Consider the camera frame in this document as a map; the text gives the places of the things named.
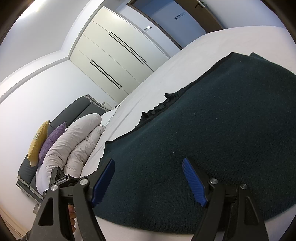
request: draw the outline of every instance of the blue gripper pad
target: blue gripper pad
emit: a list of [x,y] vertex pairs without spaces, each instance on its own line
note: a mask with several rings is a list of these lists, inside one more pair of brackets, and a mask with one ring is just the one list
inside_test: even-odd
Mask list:
[[113,159],[110,160],[108,165],[106,166],[104,172],[101,174],[100,178],[96,182],[93,188],[93,196],[91,199],[91,204],[95,207],[98,203],[100,203],[107,191],[107,188],[110,184],[110,181],[115,172],[115,162]]
[[195,200],[204,207],[207,204],[205,187],[187,158],[184,158],[182,162],[182,169]]

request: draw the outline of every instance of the pillow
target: pillow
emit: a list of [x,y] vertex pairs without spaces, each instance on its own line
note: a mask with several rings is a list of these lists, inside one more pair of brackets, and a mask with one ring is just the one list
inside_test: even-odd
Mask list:
[[41,147],[43,143],[45,142],[47,138],[47,129],[49,125],[49,120],[44,122],[38,129],[37,133],[35,134],[29,151],[28,151],[28,157],[27,159],[30,162],[30,166],[34,167],[38,164],[39,161],[39,152],[41,150]]
[[49,149],[51,148],[51,146],[57,141],[57,139],[59,139],[59,137],[63,133],[65,133],[66,124],[67,124],[67,122],[64,122],[63,124],[58,126],[56,129],[54,129],[52,131],[52,133],[49,135],[49,137],[45,140],[45,142],[43,143],[43,146],[39,152],[38,166],[42,165],[43,160],[44,160],[46,154],[48,153]]
[[75,147],[83,141],[93,129],[101,124],[99,114],[89,114],[74,121],[63,135],[52,145],[43,164],[36,172],[36,187],[39,193],[48,189],[52,169],[64,169],[68,157]]

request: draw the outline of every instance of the brown door frame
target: brown door frame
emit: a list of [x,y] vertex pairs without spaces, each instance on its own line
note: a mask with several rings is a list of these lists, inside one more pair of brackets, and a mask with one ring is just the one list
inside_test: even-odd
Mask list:
[[133,4],[138,0],[131,0],[127,5],[130,6],[132,9],[136,10],[138,13],[142,14],[145,18],[147,18],[150,22],[152,22],[155,26],[157,26],[168,38],[180,49],[183,48],[177,43],[177,41],[167,32],[165,31],[157,22],[155,22],[152,18],[150,18],[148,15],[143,13],[140,9],[137,9]]
[[215,15],[199,0],[174,0],[205,30],[211,33],[224,29]]

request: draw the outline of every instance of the white wardrobe door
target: white wardrobe door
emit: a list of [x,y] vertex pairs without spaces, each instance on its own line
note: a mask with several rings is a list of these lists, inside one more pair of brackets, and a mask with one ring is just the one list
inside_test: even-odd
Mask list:
[[140,83],[153,73],[139,57],[125,48],[108,31],[95,22],[91,21],[83,34],[110,55]]
[[112,80],[121,85],[122,89],[130,94],[140,83],[132,77],[119,63],[106,54],[94,42],[82,35],[76,48],[87,58],[93,60],[97,67],[110,75]]
[[117,103],[121,103],[128,96],[123,89],[116,86],[109,78],[92,65],[90,60],[77,48],[73,50],[70,60]]
[[93,21],[123,40],[146,61],[153,71],[168,60],[164,53],[142,32],[107,8],[102,7],[94,16]]

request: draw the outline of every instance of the folded comforter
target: folded comforter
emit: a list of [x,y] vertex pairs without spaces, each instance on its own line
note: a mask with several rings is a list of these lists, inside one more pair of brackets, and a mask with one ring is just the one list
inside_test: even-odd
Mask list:
[[63,169],[66,175],[80,177],[83,166],[104,132],[101,120],[99,114],[83,116],[53,144],[36,172],[39,193],[48,189],[51,171],[55,167]]

